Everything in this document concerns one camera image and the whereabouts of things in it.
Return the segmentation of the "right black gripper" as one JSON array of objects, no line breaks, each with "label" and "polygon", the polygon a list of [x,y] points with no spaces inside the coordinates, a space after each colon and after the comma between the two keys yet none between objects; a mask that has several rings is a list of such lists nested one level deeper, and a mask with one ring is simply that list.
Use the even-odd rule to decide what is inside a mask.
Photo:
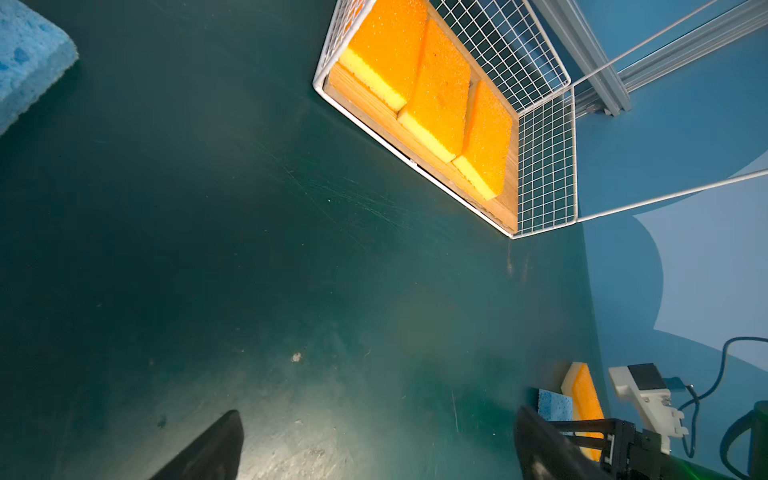
[{"label": "right black gripper", "polygon": [[[719,456],[727,475],[672,457],[661,451],[661,436],[637,431],[631,422],[618,419],[560,421],[551,424],[565,432],[566,439],[579,447],[600,452],[599,466],[614,479],[765,479],[767,477],[767,421],[743,416],[724,434]],[[729,462],[732,444],[750,434],[748,468],[745,473]]]}]

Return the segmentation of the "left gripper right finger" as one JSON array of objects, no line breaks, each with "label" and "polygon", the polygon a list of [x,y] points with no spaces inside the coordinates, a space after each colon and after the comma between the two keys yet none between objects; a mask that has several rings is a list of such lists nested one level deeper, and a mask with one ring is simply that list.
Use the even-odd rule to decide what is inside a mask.
[{"label": "left gripper right finger", "polygon": [[611,479],[529,406],[516,413],[514,441],[525,480]]}]

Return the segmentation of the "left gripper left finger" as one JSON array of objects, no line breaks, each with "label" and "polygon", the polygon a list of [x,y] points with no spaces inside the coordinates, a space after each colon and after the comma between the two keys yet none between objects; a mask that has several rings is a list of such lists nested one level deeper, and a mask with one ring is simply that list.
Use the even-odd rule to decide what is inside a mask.
[{"label": "left gripper left finger", "polygon": [[151,480],[235,480],[244,443],[240,413],[229,410]]}]

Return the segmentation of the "orange sponge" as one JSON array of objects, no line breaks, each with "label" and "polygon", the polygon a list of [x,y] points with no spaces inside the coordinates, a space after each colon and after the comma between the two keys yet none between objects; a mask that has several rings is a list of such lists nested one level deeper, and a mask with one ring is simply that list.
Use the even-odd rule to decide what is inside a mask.
[{"label": "orange sponge", "polygon": [[561,384],[561,393],[572,399],[574,420],[603,420],[605,418],[586,363],[573,362],[571,364]]},{"label": "orange sponge", "polygon": [[471,68],[433,19],[427,21],[411,99],[398,122],[444,163],[463,148]]},{"label": "orange sponge", "polygon": [[486,201],[504,189],[513,117],[486,82],[476,84],[462,153],[453,165]]},{"label": "orange sponge", "polygon": [[413,93],[427,18],[422,1],[378,0],[339,58],[394,112]]}]

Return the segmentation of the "blue sponge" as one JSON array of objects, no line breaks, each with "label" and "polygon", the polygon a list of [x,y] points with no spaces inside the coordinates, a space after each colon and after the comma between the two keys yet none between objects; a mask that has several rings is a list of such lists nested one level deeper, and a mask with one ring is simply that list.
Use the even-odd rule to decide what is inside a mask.
[{"label": "blue sponge", "polygon": [[571,397],[539,389],[537,394],[537,412],[546,421],[572,421],[573,400]]},{"label": "blue sponge", "polygon": [[20,1],[3,1],[1,131],[6,132],[78,58],[64,30]]}]

